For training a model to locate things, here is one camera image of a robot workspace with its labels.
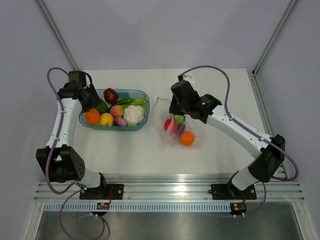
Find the green toy melon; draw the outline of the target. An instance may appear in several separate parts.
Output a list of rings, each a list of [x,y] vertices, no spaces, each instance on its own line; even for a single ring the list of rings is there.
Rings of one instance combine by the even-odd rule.
[[[184,125],[186,121],[185,115],[174,115],[174,120],[176,121],[177,125]]]

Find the red toy tomato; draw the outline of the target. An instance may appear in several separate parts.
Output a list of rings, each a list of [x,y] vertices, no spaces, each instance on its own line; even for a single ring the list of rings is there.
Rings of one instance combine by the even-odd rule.
[[[175,121],[175,119],[168,118],[164,123],[164,130],[165,131],[171,131],[171,132],[177,132],[178,130],[178,124]]]

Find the clear zip top bag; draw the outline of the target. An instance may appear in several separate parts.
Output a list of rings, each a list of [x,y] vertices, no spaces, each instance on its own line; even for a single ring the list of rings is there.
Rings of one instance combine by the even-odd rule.
[[[203,124],[188,115],[169,112],[171,100],[156,96],[148,120],[160,139],[170,147],[200,150],[204,142]]]

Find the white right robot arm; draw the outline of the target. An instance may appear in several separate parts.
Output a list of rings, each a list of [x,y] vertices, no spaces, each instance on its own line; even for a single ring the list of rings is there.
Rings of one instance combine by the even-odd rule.
[[[214,127],[232,138],[254,160],[237,171],[226,184],[216,190],[223,199],[240,199],[248,187],[257,182],[267,183],[284,160],[285,139],[272,137],[232,117],[220,100],[210,94],[199,96],[186,80],[170,88],[172,100],[169,111],[173,115],[189,115],[192,119]]]

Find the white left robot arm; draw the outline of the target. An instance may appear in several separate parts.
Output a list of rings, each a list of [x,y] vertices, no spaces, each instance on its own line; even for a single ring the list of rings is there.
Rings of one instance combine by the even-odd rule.
[[[76,121],[79,115],[101,104],[92,77],[84,71],[67,72],[68,82],[59,90],[53,87],[57,100],[57,115],[51,136],[44,148],[36,151],[49,189],[63,195],[72,186],[92,199],[108,194],[106,178],[100,172],[85,167],[83,158],[74,149]]]

